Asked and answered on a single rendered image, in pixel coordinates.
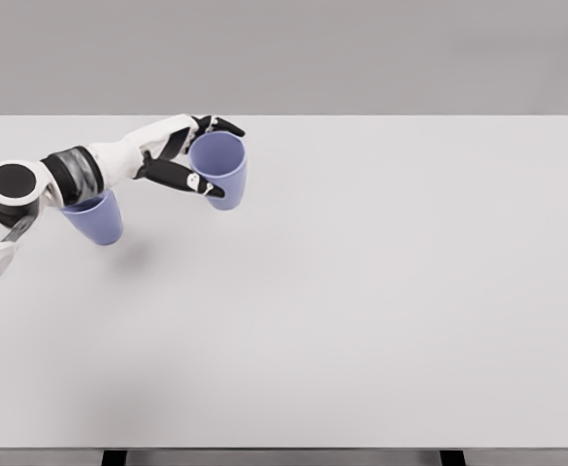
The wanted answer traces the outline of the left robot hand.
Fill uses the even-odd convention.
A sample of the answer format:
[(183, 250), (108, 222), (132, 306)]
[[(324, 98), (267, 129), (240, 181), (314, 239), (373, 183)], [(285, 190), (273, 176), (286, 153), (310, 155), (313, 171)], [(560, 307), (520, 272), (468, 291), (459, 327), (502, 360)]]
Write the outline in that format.
[(187, 155), (197, 138), (213, 132), (245, 136), (243, 129), (221, 116), (170, 116), (130, 132), (124, 139), (131, 149), (136, 150), (137, 162), (127, 177), (222, 199), (225, 195), (223, 188), (174, 162), (177, 156)]

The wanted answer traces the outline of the lavender blue plastic cup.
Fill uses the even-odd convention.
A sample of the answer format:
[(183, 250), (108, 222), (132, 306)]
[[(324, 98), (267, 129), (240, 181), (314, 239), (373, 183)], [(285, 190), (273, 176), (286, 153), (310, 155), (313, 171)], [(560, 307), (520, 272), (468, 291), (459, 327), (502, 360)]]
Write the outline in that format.
[(122, 217), (115, 194), (111, 190), (105, 190), (79, 204), (66, 206), (60, 212), (96, 245), (111, 245), (122, 236)]
[(208, 196), (210, 204), (221, 211), (237, 208), (243, 199), (248, 157), (240, 137), (213, 131), (195, 140), (188, 151), (191, 169), (224, 191), (222, 198)]

